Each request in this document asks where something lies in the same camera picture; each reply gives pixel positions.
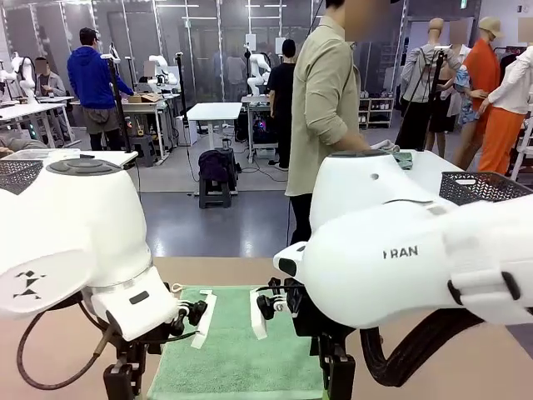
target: blue hoodie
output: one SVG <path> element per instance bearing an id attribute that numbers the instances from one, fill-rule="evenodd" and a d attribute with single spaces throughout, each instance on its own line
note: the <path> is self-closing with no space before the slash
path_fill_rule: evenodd
<path id="1" fill-rule="evenodd" d="M 89 46 L 77 48 L 68 59 L 67 69 L 70 86 L 82 106 L 98 110 L 115 108 L 115 98 L 109 86 L 111 73 L 99 52 Z M 121 92 L 133 95 L 133 90 L 118 75 L 117 85 Z"/>

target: step stool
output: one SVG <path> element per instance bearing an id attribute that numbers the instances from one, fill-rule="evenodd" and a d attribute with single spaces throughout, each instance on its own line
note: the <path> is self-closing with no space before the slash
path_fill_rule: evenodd
<path id="1" fill-rule="evenodd" d="M 205 179 L 200 175 L 200 191 L 199 191 L 199 206 L 201 209 L 207 208 L 209 203 L 222 203 L 224 208 L 232 206 L 232 194 L 228 182 L 215 182 L 211 179 Z M 215 192 L 217 187 L 220 187 L 222 194 L 210 194 Z"/>
<path id="2" fill-rule="evenodd" d="M 139 160 L 145 167 L 153 167 L 157 160 L 156 149 L 150 135 L 130 137 L 132 149 L 139 153 Z"/>

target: cap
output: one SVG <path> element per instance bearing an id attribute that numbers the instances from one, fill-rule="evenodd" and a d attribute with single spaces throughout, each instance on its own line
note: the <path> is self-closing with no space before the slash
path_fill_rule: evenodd
<path id="1" fill-rule="evenodd" d="M 429 30 L 431 31 L 433 29 L 442 31 L 442 29 L 444 29 L 444 19 L 433 18 L 432 20 L 430 20 Z"/>
<path id="2" fill-rule="evenodd" d="M 80 42 L 92 43 L 94 39 L 98 40 L 98 32 L 89 27 L 83 27 L 80 29 Z"/>
<path id="3" fill-rule="evenodd" d="M 478 28 L 483 29 L 484 31 L 489 31 L 497 38 L 504 37 L 504 34 L 501 32 L 501 21 L 498 18 L 485 17 L 480 20 Z"/>

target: black t-shirt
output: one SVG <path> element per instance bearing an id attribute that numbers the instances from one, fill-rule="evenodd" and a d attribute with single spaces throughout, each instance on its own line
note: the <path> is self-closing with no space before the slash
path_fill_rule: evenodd
<path id="1" fill-rule="evenodd" d="M 268 79 L 268 88 L 275 93 L 274 118 L 290 120 L 292 117 L 292 81 L 296 64 L 283 62 L 274 67 Z"/>

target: black crate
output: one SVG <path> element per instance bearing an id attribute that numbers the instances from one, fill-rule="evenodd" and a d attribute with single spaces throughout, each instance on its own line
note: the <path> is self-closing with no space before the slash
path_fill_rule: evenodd
<path id="1" fill-rule="evenodd" d="M 440 196 L 459 206 L 480 200 L 504 202 L 532 193 L 528 187 L 495 172 L 442 173 Z"/>
<path id="2" fill-rule="evenodd" d="M 41 172 L 41 161 L 0 160 L 0 188 L 20 194 Z"/>

